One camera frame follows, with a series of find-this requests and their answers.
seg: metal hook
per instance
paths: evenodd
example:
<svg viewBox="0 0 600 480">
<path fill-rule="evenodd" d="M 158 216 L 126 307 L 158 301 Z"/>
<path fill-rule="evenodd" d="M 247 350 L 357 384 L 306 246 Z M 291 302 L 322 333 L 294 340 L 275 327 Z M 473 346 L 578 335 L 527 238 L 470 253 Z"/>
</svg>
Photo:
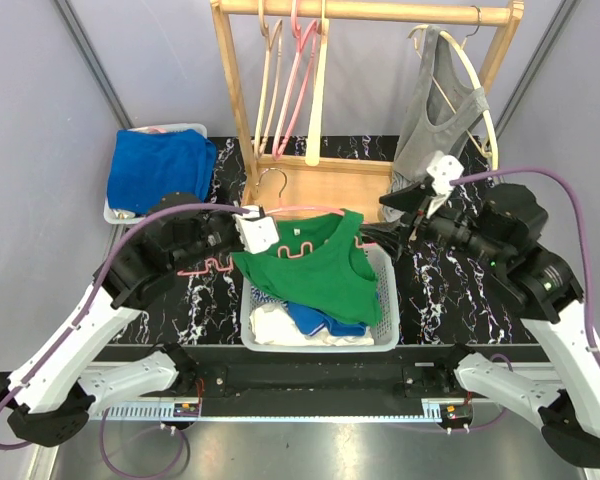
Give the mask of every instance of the metal hook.
<svg viewBox="0 0 600 480">
<path fill-rule="evenodd" d="M 287 182 L 288 182 L 288 177 L 287 174 L 276 167 L 271 167 L 271 168 L 265 168 L 262 173 L 260 174 L 260 178 L 258 178 L 258 182 L 256 183 L 256 192 L 258 191 L 257 189 L 260 187 L 260 183 L 262 182 L 262 177 L 264 177 L 267 173 L 269 173 L 271 170 L 277 170 L 278 172 L 280 172 L 282 175 L 284 175 L 284 185 L 282 185 L 282 188 L 280 189 L 280 192 L 278 193 L 278 198 L 282 198 L 282 192 L 284 192 L 284 189 L 287 188 Z"/>
<path fill-rule="evenodd" d="M 264 0 L 258 0 L 258 20 L 260 20 L 260 33 L 269 39 L 269 24 L 264 19 Z"/>
<path fill-rule="evenodd" d="M 295 38 L 302 35 L 302 27 L 298 25 L 298 0 L 291 0 L 291 33 Z"/>
<path fill-rule="evenodd" d="M 478 25 L 476 26 L 476 29 L 472 33 L 470 33 L 469 35 L 464 37 L 464 40 L 462 41 L 462 45 L 460 45 L 460 48 L 462 50 L 464 50 L 464 46 L 467 44 L 467 40 L 469 39 L 469 37 L 473 37 L 476 33 L 478 33 L 478 30 L 480 30 L 480 26 L 482 25 L 482 9 L 477 5 L 471 5 L 471 6 L 478 11 Z"/>
<path fill-rule="evenodd" d="M 420 58 L 422 58 L 422 54 L 420 53 L 420 46 L 424 43 L 426 29 L 420 30 L 420 38 L 418 38 L 418 35 L 415 33 L 415 31 L 415 29 L 411 30 L 407 38 L 411 38 L 411 36 L 413 35 L 413 48 L 415 48 L 416 53 L 420 56 Z"/>
</svg>

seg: wooden clothes rack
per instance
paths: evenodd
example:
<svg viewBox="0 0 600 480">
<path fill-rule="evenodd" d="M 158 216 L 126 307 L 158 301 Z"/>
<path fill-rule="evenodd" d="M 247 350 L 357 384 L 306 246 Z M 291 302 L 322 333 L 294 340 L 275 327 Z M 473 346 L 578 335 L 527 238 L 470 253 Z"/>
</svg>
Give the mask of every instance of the wooden clothes rack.
<svg viewBox="0 0 600 480">
<path fill-rule="evenodd" d="M 264 206 L 265 210 L 279 206 L 278 193 L 281 180 L 272 177 L 258 189 L 255 186 L 263 170 L 276 167 L 288 176 L 289 186 L 285 189 L 283 198 L 286 205 L 348 208 L 363 213 L 366 221 L 380 220 L 378 198 L 389 188 L 391 162 L 321 158 L 318 165 L 309 166 L 305 163 L 304 157 L 283 155 L 276 161 L 271 155 L 262 155 L 256 159 L 251 144 L 251 130 L 247 122 L 229 15 L 258 15 L 258 0 L 211 0 L 211 10 L 238 131 L 238 141 L 247 172 L 242 204 L 259 204 Z M 479 72 L 480 82 L 485 92 L 489 92 L 511 45 L 523 10 L 522 0 L 509 0 L 506 7 L 481 8 L 481 18 L 479 18 L 473 6 L 327 0 L 325 17 L 455 25 L 479 24 L 482 27 L 497 27 Z M 264 13 L 288 17 L 291 15 L 291 0 L 265 0 Z M 320 18 L 321 0 L 302 0 L 299 2 L 298 15 Z"/>
</svg>

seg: pink hanger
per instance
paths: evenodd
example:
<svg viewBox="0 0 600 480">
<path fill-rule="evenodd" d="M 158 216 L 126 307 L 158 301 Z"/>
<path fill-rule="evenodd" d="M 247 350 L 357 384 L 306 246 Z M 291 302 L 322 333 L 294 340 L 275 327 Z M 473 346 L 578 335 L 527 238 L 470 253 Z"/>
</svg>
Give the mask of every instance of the pink hanger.
<svg viewBox="0 0 600 480">
<path fill-rule="evenodd" d="M 302 242 L 300 245 L 300 253 L 297 255 L 291 255 L 291 250 L 286 245 L 282 245 L 278 247 L 278 257 L 282 258 L 282 252 L 287 252 L 287 258 L 300 258 L 304 257 L 304 247 L 307 247 L 309 253 L 313 253 L 313 243 L 311 242 Z"/>
<path fill-rule="evenodd" d="M 335 207 L 322 207 L 320 205 L 289 205 L 288 207 L 278 207 L 273 208 L 271 210 L 267 210 L 267 215 L 275 215 L 276 213 L 284 213 L 284 212 L 301 212 L 301 211 L 312 211 L 312 212 L 325 212 L 325 213 L 335 213 L 336 215 L 344 216 L 344 210 Z M 356 237 L 356 247 L 357 248 L 365 248 L 377 245 L 375 243 L 362 243 L 361 240 Z"/>
<path fill-rule="evenodd" d="M 340 216 L 344 216 L 344 210 L 341 210 L 339 208 L 333 208 L 333 207 L 321 207 L 319 205 L 290 205 L 288 207 L 279 207 L 279 208 L 274 208 L 273 210 L 269 210 L 267 211 L 267 215 L 273 215 L 276 213 L 282 213 L 282 212 L 298 212 L 298 211 L 305 211 L 305 210 L 309 210 L 309 211 L 314 211 L 314 212 L 325 212 L 325 213 L 335 213 L 336 215 L 340 215 Z M 362 243 L 362 241 L 356 237 L 356 248 L 365 248 L 365 247 L 371 247 L 376 245 L 375 243 Z M 305 255 L 305 247 L 308 250 L 308 253 L 313 253 L 313 243 L 311 242 L 302 242 L 302 244 L 300 245 L 300 253 L 298 254 L 291 254 L 291 250 L 289 249 L 288 246 L 286 245 L 281 245 L 280 247 L 278 247 L 278 257 L 282 258 L 282 253 L 286 253 L 287 258 L 300 258 L 303 257 Z M 197 270 L 197 271 L 186 271 L 186 270 L 180 270 L 178 272 L 178 276 L 179 277 L 194 277 L 194 276 L 198 276 L 198 275 L 204 275 L 207 273 L 211 272 L 211 267 L 213 267 L 215 269 L 216 272 L 219 273 L 227 273 L 227 272 L 231 272 L 234 268 L 233 265 L 233 257 L 229 256 L 229 265 L 227 265 L 226 267 L 222 267 L 220 266 L 220 262 L 218 262 L 218 260 L 216 260 L 215 258 L 207 258 L 204 261 L 204 269 L 202 270 Z"/>
<path fill-rule="evenodd" d="M 302 101 L 304 100 L 304 93 L 307 89 L 307 83 L 309 81 L 309 73 L 311 72 L 311 68 L 313 66 L 313 59 L 316 54 L 316 38 L 318 37 L 318 21 L 312 20 L 309 23 L 309 26 L 305 30 L 304 34 L 302 33 L 302 27 L 298 25 L 298 1 L 292 0 L 291 2 L 291 33 L 296 38 L 296 56 L 293 59 L 293 65 L 291 67 L 291 75 L 289 76 L 289 82 L 287 83 L 287 89 L 284 93 L 284 98 L 282 100 L 282 110 L 280 111 L 280 118 L 278 119 L 278 126 L 276 128 L 276 134 L 273 137 L 273 149 L 271 150 L 271 155 L 275 160 L 279 159 L 284 149 L 289 143 L 289 138 L 291 137 L 291 132 L 293 131 L 293 127 L 296 124 L 296 120 L 298 119 L 298 114 L 300 113 L 300 107 L 302 106 Z M 280 135 L 282 134 L 282 127 L 284 125 L 285 118 L 287 116 L 287 110 L 289 109 L 289 102 L 291 101 L 291 93 L 293 91 L 293 86 L 296 81 L 296 77 L 298 75 L 298 67 L 300 65 L 300 57 L 302 56 L 302 52 L 304 52 L 305 47 L 307 46 L 309 37 L 312 38 L 311 43 L 311 57 L 309 58 L 309 63 L 307 65 L 307 71 L 304 75 L 304 80 L 302 81 L 302 86 L 300 87 L 300 92 L 298 93 L 298 100 L 296 101 L 296 107 L 293 111 L 293 115 L 291 116 L 291 120 L 289 121 L 289 126 L 287 127 L 287 131 L 282 139 L 282 143 L 280 143 Z"/>
<path fill-rule="evenodd" d="M 192 272 L 188 272 L 186 270 L 180 270 L 177 275 L 179 277 L 195 277 L 197 275 L 204 275 L 206 273 L 211 272 L 211 267 L 213 267 L 215 269 L 215 271 L 219 272 L 219 273 L 231 272 L 233 270 L 233 257 L 229 256 L 229 265 L 227 265 L 226 267 L 221 267 L 220 262 L 218 262 L 218 260 L 216 260 L 215 258 L 207 258 L 204 261 L 204 269 L 203 270 L 197 270 L 197 271 L 192 271 Z"/>
</svg>

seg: gray wall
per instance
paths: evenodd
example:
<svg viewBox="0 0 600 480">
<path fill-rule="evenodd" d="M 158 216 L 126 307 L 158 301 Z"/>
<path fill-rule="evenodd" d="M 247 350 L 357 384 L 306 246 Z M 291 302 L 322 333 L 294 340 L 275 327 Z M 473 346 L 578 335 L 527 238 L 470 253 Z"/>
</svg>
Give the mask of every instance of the gray wall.
<svg viewBox="0 0 600 480">
<path fill-rule="evenodd" d="M 0 2 L 0 371 L 42 345 L 102 260 L 116 128 L 52 3 Z M 0 452 L 0 478 L 21 478 L 29 453 Z"/>
<path fill-rule="evenodd" d="M 195 121 L 205 124 L 210 135 L 235 134 L 209 0 L 70 1 L 136 126 Z M 412 3 L 504 6 L 507 1 Z M 559 3 L 526 0 L 525 16 L 489 95 L 494 118 L 513 92 Z M 306 25 L 308 19 L 301 22 Z M 234 16 L 232 26 L 253 133 L 262 86 L 264 40 L 256 16 Z M 331 23 L 324 135 L 399 133 L 420 62 L 406 38 L 412 27 L 392 22 Z M 463 26 L 448 29 L 459 41 L 474 30 Z M 482 28 L 467 45 L 476 69 L 494 32 L 494 28 Z M 286 54 L 281 89 L 286 87 L 295 52 L 288 22 L 283 33 Z M 306 134 L 309 111 L 310 101 L 305 101 L 296 134 Z"/>
<path fill-rule="evenodd" d="M 584 204 L 600 333 L 600 0 L 580 3 L 500 140 L 502 166 L 554 169 Z M 551 181 L 517 176 L 549 211 L 544 243 L 582 279 L 573 211 Z"/>
</svg>

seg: clothes pile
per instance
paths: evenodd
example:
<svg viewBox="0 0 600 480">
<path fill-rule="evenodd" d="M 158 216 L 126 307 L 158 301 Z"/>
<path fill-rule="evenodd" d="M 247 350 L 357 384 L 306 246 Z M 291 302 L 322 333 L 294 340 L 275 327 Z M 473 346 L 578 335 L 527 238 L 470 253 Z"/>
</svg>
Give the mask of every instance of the clothes pile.
<svg viewBox="0 0 600 480">
<path fill-rule="evenodd" d="M 280 242 L 259 254 L 234 253 L 255 288 L 255 342 L 266 345 L 373 345 L 382 319 L 378 278 L 359 245 L 362 214 L 279 221 Z M 287 258 L 280 253 L 286 252 Z"/>
<path fill-rule="evenodd" d="M 174 192 L 192 193 L 204 201 L 215 163 L 215 145 L 194 130 L 120 130 L 107 184 L 109 207 L 145 215 Z"/>
</svg>

